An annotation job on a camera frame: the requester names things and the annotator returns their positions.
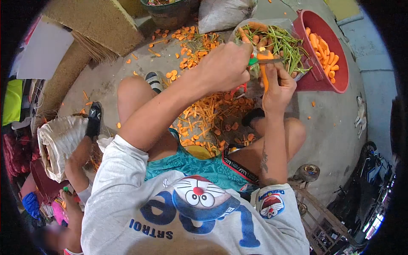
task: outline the red bucket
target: red bucket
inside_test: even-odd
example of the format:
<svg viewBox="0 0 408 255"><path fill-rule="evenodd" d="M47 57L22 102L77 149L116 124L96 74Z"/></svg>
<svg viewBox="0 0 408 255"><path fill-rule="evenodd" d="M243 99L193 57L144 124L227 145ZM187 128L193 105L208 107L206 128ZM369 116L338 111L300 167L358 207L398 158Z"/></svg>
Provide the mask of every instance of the red bucket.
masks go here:
<svg viewBox="0 0 408 255"><path fill-rule="evenodd" d="M313 66L298 82L296 91L334 91L343 94L348 87L348 66L346 56L339 39L327 23L317 14L308 10L298 10L298 17L293 22L296 33L303 39L303 48L309 53L310 59L306 62ZM312 33L317 33L329 45L330 51L339 56L339 70L336 71L335 84L324 73L317 55L306 36L305 27L309 27Z"/></svg>

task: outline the white dog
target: white dog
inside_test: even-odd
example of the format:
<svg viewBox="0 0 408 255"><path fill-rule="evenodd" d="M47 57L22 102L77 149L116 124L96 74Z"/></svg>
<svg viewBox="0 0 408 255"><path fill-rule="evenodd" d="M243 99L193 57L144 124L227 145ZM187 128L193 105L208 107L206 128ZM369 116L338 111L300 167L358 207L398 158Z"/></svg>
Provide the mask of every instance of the white dog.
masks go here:
<svg viewBox="0 0 408 255"><path fill-rule="evenodd" d="M354 127L356 128L358 125L360 125L360 129L358 132L358 139L360 139L361 133L367 127L367 118L365 117L366 108L364 107L363 99L359 96L357 96L357 105L358 105L358 112L357 112L357 118L354 121Z"/></svg>

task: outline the hand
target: hand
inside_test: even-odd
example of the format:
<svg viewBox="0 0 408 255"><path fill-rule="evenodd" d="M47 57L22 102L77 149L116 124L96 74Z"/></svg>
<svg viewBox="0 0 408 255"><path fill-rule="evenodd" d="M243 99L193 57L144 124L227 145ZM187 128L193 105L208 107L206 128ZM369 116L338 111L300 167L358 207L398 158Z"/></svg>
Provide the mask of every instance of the hand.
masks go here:
<svg viewBox="0 0 408 255"><path fill-rule="evenodd" d="M249 43L241 46L233 42L220 44L191 70L192 86L203 95L219 91L230 91L249 81L247 66L253 47Z"/></svg>
<svg viewBox="0 0 408 255"><path fill-rule="evenodd" d="M265 111L265 116L274 115L283 118L285 109L296 89L296 82L286 72L281 62L266 64L265 71L269 81L269 89L262 98L262 108ZM281 78L280 85L278 84L278 78Z"/></svg>

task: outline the green object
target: green object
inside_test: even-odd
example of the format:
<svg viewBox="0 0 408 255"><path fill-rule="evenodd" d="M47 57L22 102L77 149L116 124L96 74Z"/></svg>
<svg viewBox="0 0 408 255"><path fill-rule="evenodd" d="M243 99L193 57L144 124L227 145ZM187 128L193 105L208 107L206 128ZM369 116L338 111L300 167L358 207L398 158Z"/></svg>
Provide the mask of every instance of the green object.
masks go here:
<svg viewBox="0 0 408 255"><path fill-rule="evenodd" d="M249 65L249 66L252 66L253 64L256 64L256 62L258 62L258 59L256 59L256 58L250 58L248 65Z"/></svg>
<svg viewBox="0 0 408 255"><path fill-rule="evenodd" d="M190 9L197 0L179 0L169 4L148 5L148 0L140 0L152 20L161 29L179 29L190 18Z"/></svg>
<svg viewBox="0 0 408 255"><path fill-rule="evenodd" d="M21 100L23 94L23 80L11 80L7 83L4 96L2 126L20 121Z"/></svg>

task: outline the patterned shorts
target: patterned shorts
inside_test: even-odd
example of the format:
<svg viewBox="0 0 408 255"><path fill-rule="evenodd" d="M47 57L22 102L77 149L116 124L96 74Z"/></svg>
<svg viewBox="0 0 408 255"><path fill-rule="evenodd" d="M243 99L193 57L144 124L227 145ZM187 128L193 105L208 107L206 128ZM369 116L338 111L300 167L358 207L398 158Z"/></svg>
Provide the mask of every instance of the patterned shorts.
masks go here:
<svg viewBox="0 0 408 255"><path fill-rule="evenodd" d="M169 129L178 140L178 132ZM200 175L223 189L233 189L240 193L251 194L259 188L258 177L235 161L228 159L229 148L218 156L200 160L191 155L180 142L177 153L160 160L147 162L145 181L161 173L177 170L184 175Z"/></svg>

